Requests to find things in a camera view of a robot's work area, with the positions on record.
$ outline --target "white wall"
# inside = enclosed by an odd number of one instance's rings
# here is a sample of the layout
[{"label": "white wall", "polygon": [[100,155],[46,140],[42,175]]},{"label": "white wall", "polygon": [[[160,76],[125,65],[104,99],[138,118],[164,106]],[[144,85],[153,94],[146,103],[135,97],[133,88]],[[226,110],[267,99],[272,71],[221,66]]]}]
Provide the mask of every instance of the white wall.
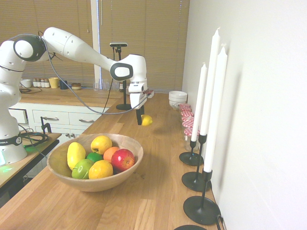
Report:
[{"label": "white wall", "polygon": [[307,1],[191,0],[193,108],[218,27],[228,64],[212,183],[227,229],[307,229]]}]

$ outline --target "drawer handle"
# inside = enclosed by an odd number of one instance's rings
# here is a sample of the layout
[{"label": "drawer handle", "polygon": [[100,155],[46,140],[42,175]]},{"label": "drawer handle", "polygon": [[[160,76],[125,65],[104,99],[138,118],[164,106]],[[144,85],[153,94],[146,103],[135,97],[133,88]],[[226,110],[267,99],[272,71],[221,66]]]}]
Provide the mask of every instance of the drawer handle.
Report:
[{"label": "drawer handle", "polygon": [[94,120],[83,120],[83,119],[79,119],[79,121],[81,121],[81,122],[94,122]]},{"label": "drawer handle", "polygon": [[45,120],[54,120],[54,121],[58,121],[59,119],[57,117],[43,117]]}]

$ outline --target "red checkered lid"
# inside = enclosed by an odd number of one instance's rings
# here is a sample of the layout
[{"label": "red checkered lid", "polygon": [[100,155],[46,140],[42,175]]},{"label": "red checkered lid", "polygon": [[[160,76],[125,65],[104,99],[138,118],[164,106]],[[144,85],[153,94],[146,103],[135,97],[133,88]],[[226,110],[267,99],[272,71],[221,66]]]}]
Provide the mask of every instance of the red checkered lid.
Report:
[{"label": "red checkered lid", "polygon": [[194,116],[194,114],[190,111],[182,111],[181,112],[181,116]]},{"label": "red checkered lid", "polygon": [[180,107],[180,111],[191,111],[190,107]]},{"label": "red checkered lid", "polygon": [[191,105],[190,104],[187,104],[187,103],[182,103],[182,104],[179,104],[179,107],[181,108],[181,107],[191,107]]},{"label": "red checkered lid", "polygon": [[194,117],[192,116],[183,116],[181,117],[182,121],[194,121]]},{"label": "red checkered lid", "polygon": [[[184,134],[191,137],[192,136],[192,131],[193,131],[193,128],[186,128],[184,130]],[[200,130],[197,130],[197,136],[201,133]]]},{"label": "red checkered lid", "polygon": [[192,128],[193,127],[193,123],[194,123],[194,120],[184,121],[184,122],[182,122],[182,126],[186,127],[186,128]]}]

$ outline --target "wooden bowl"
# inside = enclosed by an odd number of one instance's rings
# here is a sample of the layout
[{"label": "wooden bowl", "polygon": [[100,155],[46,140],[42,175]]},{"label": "wooden bowl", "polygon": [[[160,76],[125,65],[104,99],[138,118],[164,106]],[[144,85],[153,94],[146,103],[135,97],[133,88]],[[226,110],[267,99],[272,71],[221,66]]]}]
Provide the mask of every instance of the wooden bowl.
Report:
[{"label": "wooden bowl", "polygon": [[[88,180],[72,178],[71,170],[67,165],[68,146],[72,142],[78,142],[85,148],[86,155],[88,155],[90,152],[92,152],[92,141],[94,140],[94,138],[101,135],[105,135],[111,138],[113,146],[117,146],[120,149],[130,150],[134,154],[135,164],[126,171],[106,178]],[[81,191],[98,192],[113,188],[125,181],[140,165],[142,158],[143,148],[136,140],[119,134],[102,133],[80,136],[78,138],[63,143],[50,153],[47,159],[47,165],[51,172],[55,174],[63,183]]]}]

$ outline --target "yellow lemon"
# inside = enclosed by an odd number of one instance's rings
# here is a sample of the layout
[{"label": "yellow lemon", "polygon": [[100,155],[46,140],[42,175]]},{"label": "yellow lemon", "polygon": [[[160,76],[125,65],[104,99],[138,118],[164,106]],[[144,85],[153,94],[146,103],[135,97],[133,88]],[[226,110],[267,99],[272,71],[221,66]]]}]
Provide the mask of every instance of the yellow lemon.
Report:
[{"label": "yellow lemon", "polygon": [[85,159],[85,149],[78,142],[73,142],[68,146],[67,150],[67,164],[71,170],[75,167],[75,165]]},{"label": "yellow lemon", "polygon": [[107,136],[98,136],[91,143],[91,149],[93,152],[97,152],[103,155],[105,151],[112,147],[112,141]]},{"label": "yellow lemon", "polygon": [[142,115],[142,126],[150,126],[153,122],[153,119],[149,115]]},{"label": "yellow lemon", "polygon": [[105,178],[113,175],[113,167],[106,160],[96,161],[88,172],[89,179]]}]

